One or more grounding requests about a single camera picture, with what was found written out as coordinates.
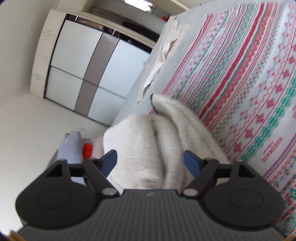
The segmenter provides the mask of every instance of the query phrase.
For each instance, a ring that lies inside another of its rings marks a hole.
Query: gray bed sheet
[[[195,40],[196,36],[198,35],[204,20],[205,16],[208,13],[218,12],[227,10],[235,5],[240,3],[255,3],[260,2],[258,0],[218,0],[209,4],[205,4],[200,7],[192,8],[186,12],[183,12],[176,16],[176,20],[179,21],[181,24],[189,24],[190,29],[188,30],[186,36],[176,49],[175,53],[171,56],[168,62],[165,64],[159,75],[156,77],[154,82],[150,84],[148,91],[146,92],[144,98],[137,103],[137,98],[139,94],[139,86],[140,83],[140,76],[143,74],[143,71],[138,76],[137,80],[135,81],[132,89],[130,90],[126,100],[123,103],[122,108],[120,109],[118,115],[116,116],[113,126],[118,124],[120,121],[125,119],[128,115],[132,113],[144,113],[148,114],[151,110],[150,105],[150,96],[154,93],[161,93],[161,91],[165,88],[166,84],[171,79],[172,75],[174,74],[175,70],[179,66],[180,62],[182,61],[183,57],[187,53],[188,49],[192,45],[193,41]],[[277,2],[290,2],[294,3],[294,0],[279,0]],[[149,59],[156,58],[157,49],[159,47],[160,41],[156,43],[154,46]]]

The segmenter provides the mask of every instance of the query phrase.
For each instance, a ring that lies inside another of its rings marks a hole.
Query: folded blanket
[[[192,175],[183,152],[229,163],[207,128],[176,100],[153,95],[157,114],[133,114],[104,134],[104,152],[115,149],[117,165],[108,180],[120,193],[124,189],[184,189]]]

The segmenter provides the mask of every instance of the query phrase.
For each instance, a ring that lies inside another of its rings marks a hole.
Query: screw
[[[198,191],[193,188],[187,188],[183,191],[183,194],[187,197],[194,197],[198,194]]]
[[[117,190],[114,188],[104,188],[102,193],[106,196],[113,196],[117,193]]]

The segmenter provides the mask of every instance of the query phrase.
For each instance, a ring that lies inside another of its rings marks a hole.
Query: white cabinet
[[[37,45],[36,54],[50,59],[56,36],[42,32]]]
[[[81,85],[81,79],[51,67],[47,82],[46,98],[74,110]]]
[[[97,88],[88,117],[108,126],[112,125],[124,99]]]
[[[120,40],[106,66],[99,86],[127,97],[149,53]]]
[[[66,20],[51,65],[83,78],[101,31]]]
[[[44,79],[37,77],[35,75],[32,75],[30,92],[39,98],[43,98],[44,97],[45,82],[46,81]]]
[[[64,21],[65,16],[66,16],[65,12],[59,12],[51,9],[45,20],[45,24],[43,26],[42,32],[52,34],[52,35],[57,35]]]
[[[47,71],[49,66],[49,59],[36,55],[33,64],[32,75],[36,75],[39,78],[46,80]]]

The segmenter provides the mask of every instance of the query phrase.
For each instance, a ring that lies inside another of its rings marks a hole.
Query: orange object
[[[90,158],[91,152],[92,152],[92,144],[85,143],[83,146],[83,159]]]

